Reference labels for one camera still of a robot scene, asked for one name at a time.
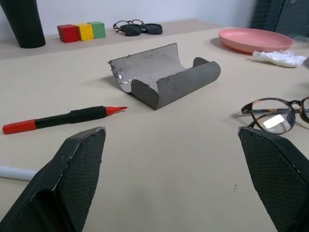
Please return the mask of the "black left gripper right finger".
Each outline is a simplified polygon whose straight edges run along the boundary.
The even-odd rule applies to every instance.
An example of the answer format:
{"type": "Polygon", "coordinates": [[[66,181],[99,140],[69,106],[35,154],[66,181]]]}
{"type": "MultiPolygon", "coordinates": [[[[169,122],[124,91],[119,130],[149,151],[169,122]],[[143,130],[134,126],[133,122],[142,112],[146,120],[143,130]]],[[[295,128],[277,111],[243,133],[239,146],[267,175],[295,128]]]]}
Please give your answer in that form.
{"type": "Polygon", "coordinates": [[[309,230],[309,160],[288,139],[239,127],[253,186],[279,232],[309,230]]]}

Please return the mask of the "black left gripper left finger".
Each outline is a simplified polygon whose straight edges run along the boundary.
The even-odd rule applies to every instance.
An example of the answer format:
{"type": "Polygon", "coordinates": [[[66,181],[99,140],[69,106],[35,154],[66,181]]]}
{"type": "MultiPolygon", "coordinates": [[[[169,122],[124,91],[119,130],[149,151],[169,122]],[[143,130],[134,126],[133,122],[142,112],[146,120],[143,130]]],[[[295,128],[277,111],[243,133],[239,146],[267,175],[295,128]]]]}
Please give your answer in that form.
{"type": "Polygon", "coordinates": [[[67,138],[0,222],[2,232],[81,232],[98,184],[105,127],[67,138]]]}

